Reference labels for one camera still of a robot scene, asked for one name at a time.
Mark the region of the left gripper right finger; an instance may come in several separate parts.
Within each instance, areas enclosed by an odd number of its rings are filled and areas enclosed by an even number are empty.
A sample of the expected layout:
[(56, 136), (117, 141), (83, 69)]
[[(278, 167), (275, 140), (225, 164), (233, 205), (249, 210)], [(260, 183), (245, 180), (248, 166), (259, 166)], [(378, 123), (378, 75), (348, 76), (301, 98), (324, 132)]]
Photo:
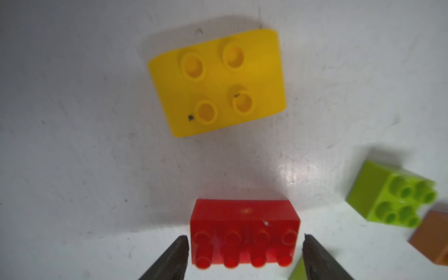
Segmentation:
[(354, 280), (311, 234), (305, 234), (302, 253), (308, 280)]

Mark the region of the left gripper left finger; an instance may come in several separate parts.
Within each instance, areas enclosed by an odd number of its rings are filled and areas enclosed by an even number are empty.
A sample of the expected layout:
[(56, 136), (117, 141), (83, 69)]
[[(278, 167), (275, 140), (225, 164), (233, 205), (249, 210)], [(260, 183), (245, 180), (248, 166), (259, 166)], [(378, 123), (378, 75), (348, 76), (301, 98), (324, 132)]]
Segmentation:
[(140, 280), (184, 280), (189, 251), (188, 237), (179, 236), (140, 277)]

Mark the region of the green lego brick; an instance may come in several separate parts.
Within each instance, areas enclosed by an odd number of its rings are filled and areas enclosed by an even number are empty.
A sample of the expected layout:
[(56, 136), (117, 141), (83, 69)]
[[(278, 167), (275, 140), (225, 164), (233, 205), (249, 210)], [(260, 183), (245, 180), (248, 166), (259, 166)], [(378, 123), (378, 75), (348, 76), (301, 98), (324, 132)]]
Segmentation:
[(416, 228), (418, 210), (438, 197), (435, 185), (398, 166), (366, 160), (346, 201), (367, 221)]
[(299, 259), (295, 269), (289, 276), (288, 280), (308, 280), (303, 257)]

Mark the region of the red long lego brick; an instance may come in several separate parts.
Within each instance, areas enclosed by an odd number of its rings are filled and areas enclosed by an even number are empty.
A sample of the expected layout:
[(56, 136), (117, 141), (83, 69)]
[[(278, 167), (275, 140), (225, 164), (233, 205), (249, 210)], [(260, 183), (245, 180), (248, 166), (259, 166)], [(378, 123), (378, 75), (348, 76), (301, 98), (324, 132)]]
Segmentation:
[(301, 220), (288, 200), (198, 199), (190, 218), (191, 261), (236, 268), (291, 265)]

